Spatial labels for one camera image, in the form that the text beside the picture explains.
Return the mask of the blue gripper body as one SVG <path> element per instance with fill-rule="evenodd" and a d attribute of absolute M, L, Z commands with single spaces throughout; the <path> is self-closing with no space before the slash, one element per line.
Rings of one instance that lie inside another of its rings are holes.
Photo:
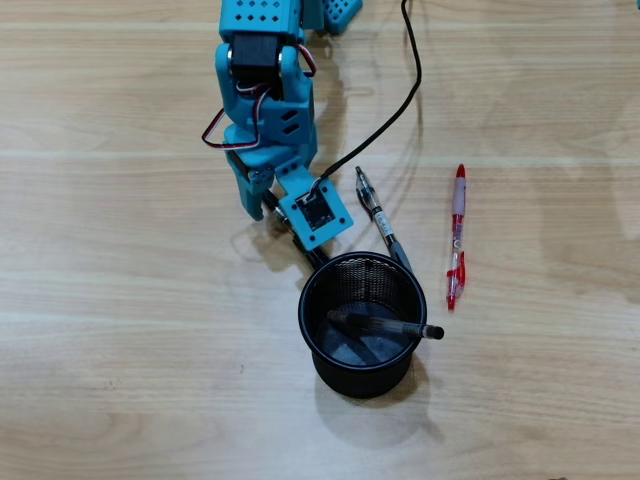
<path fill-rule="evenodd" d="M 250 179 L 255 172 L 274 171 L 281 165 L 293 162 L 308 166 L 316 154 L 316 142 L 304 144 L 279 144 L 271 142 L 238 143 L 224 145 L 227 160 L 241 177 Z"/>

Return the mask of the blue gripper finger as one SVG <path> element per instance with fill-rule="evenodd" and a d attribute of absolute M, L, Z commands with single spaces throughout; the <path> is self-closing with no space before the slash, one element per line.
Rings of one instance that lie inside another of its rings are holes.
<path fill-rule="evenodd" d="M 254 221 L 264 218 L 263 194 L 274 182 L 274 170 L 271 166 L 252 168 L 242 162 L 238 153 L 228 153 L 227 161 L 231 166 L 238 185 L 240 200 L 245 211 Z"/>

